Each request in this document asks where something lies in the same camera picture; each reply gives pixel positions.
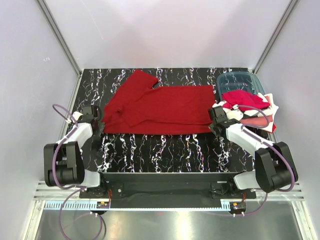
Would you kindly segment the red t-shirt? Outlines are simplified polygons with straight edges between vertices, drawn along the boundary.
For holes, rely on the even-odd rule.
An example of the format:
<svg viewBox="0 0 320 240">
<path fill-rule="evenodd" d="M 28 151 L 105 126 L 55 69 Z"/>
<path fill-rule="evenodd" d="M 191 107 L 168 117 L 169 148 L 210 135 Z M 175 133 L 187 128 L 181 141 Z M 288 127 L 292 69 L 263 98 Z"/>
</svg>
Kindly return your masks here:
<svg viewBox="0 0 320 240">
<path fill-rule="evenodd" d="M 210 132 L 212 85 L 159 86 L 136 69 L 104 107 L 105 134 L 188 135 Z"/>
</svg>

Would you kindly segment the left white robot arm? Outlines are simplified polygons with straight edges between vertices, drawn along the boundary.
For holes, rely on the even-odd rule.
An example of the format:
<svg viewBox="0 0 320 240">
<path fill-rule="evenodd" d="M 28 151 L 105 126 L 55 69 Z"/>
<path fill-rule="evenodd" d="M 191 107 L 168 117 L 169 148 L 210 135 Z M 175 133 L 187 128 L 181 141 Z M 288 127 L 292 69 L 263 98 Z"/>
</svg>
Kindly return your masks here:
<svg viewBox="0 0 320 240">
<path fill-rule="evenodd" d="M 82 157 L 84 144 L 100 132 L 101 109 L 92 104 L 84 106 L 82 112 L 73 113 L 59 104 L 53 104 L 52 108 L 66 123 L 72 124 L 72 128 L 62 139 L 43 148 L 46 185 L 62 190 L 73 187 L 90 189 L 95 197 L 103 198 L 108 193 L 105 178 L 99 172 L 85 169 Z"/>
</svg>

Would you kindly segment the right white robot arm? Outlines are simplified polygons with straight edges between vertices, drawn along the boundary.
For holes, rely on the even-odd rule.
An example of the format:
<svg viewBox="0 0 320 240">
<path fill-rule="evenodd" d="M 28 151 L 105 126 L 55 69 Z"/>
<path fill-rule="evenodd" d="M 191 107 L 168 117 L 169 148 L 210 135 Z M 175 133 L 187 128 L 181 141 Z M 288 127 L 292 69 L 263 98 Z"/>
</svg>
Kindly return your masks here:
<svg viewBox="0 0 320 240">
<path fill-rule="evenodd" d="M 212 133 L 237 144 L 254 158 L 254 170 L 236 174 L 227 185 L 230 197 L 239 198 L 246 189 L 260 189 L 265 193 L 293 189 L 298 173 L 286 143 L 267 140 L 240 121 L 229 119 L 220 105 L 210 108 L 208 114 Z"/>
</svg>

